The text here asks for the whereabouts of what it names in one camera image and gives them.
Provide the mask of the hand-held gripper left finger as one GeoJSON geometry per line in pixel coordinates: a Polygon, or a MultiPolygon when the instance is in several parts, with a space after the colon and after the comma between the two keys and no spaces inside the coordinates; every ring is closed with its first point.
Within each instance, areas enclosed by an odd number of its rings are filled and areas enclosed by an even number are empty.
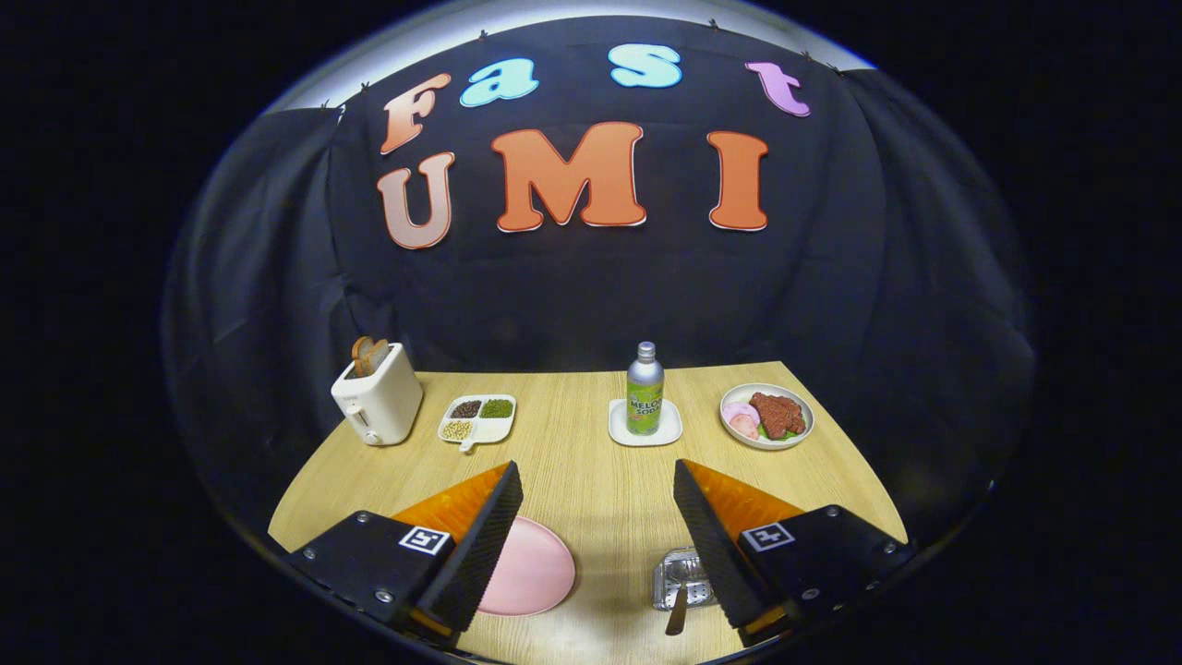
{"type": "Polygon", "coordinates": [[[522,496],[511,459],[392,516],[353,511],[286,562],[375,622],[452,647],[476,615],[522,496]]]}

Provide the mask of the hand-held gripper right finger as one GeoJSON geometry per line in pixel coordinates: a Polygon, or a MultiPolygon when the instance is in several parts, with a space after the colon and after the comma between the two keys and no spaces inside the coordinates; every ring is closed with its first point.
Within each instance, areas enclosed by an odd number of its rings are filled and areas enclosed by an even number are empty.
{"type": "Polygon", "coordinates": [[[917,555],[844,506],[803,510],[691,459],[676,459],[674,501],[745,647],[853,609],[917,555]]]}

